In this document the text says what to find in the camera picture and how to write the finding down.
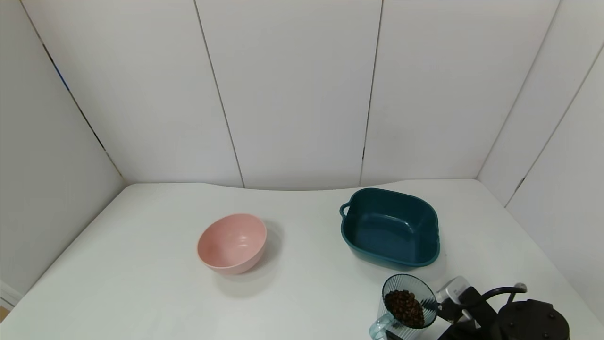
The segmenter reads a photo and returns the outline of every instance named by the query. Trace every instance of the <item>white wall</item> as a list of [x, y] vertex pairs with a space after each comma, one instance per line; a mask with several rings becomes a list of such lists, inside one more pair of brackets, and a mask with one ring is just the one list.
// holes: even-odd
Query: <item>white wall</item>
[[385, 0], [361, 184], [475, 178], [557, 4]]
[[507, 209], [604, 322], [604, 54]]
[[506, 205], [543, 150], [604, 43], [604, 1], [562, 0], [478, 179]]
[[21, 3], [0, 1], [3, 298], [25, 294], [123, 186]]
[[241, 186], [193, 0], [24, 0], [128, 182]]
[[197, 4], [245, 186], [358, 186], [381, 2]]

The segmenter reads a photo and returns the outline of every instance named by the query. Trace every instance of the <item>measuring cup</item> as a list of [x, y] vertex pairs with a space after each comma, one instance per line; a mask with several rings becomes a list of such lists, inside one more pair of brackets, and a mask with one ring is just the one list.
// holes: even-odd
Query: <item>measuring cup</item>
[[387, 340], [386, 331], [401, 339], [413, 340], [436, 320], [439, 304], [430, 287], [422, 280], [409, 274], [397, 274], [389, 277], [382, 288], [382, 301], [386, 294], [394, 290], [407, 290], [409, 293], [415, 294], [416, 300], [423, 307], [423, 327], [407, 327], [398, 321], [390, 311], [385, 310], [384, 315], [369, 328], [369, 335], [373, 340]]

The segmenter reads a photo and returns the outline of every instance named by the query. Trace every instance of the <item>roasted coffee beans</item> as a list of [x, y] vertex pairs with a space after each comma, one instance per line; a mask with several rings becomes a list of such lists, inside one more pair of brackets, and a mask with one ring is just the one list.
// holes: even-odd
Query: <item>roasted coffee beans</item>
[[403, 325], [411, 328], [423, 327], [423, 308], [415, 294], [407, 290], [393, 290], [384, 297], [386, 308]]

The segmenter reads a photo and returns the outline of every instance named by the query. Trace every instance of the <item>cup rim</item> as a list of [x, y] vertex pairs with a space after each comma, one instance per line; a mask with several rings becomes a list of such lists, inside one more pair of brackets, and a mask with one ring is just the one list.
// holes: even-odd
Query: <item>cup rim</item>
[[[392, 279], [395, 276], [410, 276], [418, 281], [420, 281], [424, 286], [426, 286], [426, 288], [428, 288], [428, 290], [430, 291], [430, 293], [432, 293], [432, 296], [434, 297], [434, 300], [436, 301], [436, 295], [434, 294], [434, 292], [432, 291], [432, 288], [430, 288], [430, 286], [424, 282], [422, 279], [418, 278], [417, 276], [413, 276], [411, 274], [405, 274], [405, 273], [398, 273], [398, 274], [394, 274], [392, 276], [390, 276], [389, 278], [386, 279], [386, 281], [384, 281], [384, 285], [382, 285], [382, 302], [384, 303], [384, 308], [386, 308], [386, 312], [392, 314], [389, 310], [388, 307], [386, 307], [386, 301], [384, 300], [384, 288], [386, 288], [386, 283]], [[400, 322], [402, 325], [404, 325], [405, 327], [411, 328], [411, 329], [426, 329], [428, 327], [430, 327], [434, 321], [436, 321], [436, 319], [438, 318], [438, 312], [436, 313], [436, 315], [434, 315], [434, 319], [432, 319], [432, 321], [430, 321], [429, 324], [424, 325], [423, 327], [411, 327], [411, 326], [407, 326], [405, 324], [403, 324], [402, 322], [400, 322], [397, 318], [394, 318], [396, 321]]]

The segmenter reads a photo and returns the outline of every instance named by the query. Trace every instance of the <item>white tabletop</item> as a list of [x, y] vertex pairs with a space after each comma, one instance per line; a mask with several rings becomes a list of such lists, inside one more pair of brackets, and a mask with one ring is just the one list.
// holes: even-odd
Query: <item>white tabletop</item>
[[[433, 289], [457, 275], [479, 292], [524, 282], [529, 293], [516, 299], [553, 303], [573, 340], [604, 339], [579, 295], [480, 182], [379, 187], [418, 196], [438, 213], [440, 256], [410, 271]], [[338, 208], [355, 191], [129, 186], [0, 325], [2, 340], [367, 340], [395, 271], [357, 259], [342, 240]], [[196, 245], [208, 225], [236, 212], [265, 221], [268, 248], [252, 271], [220, 276], [199, 261]], [[490, 302], [498, 310], [506, 298]], [[422, 339], [447, 326], [437, 320]]]

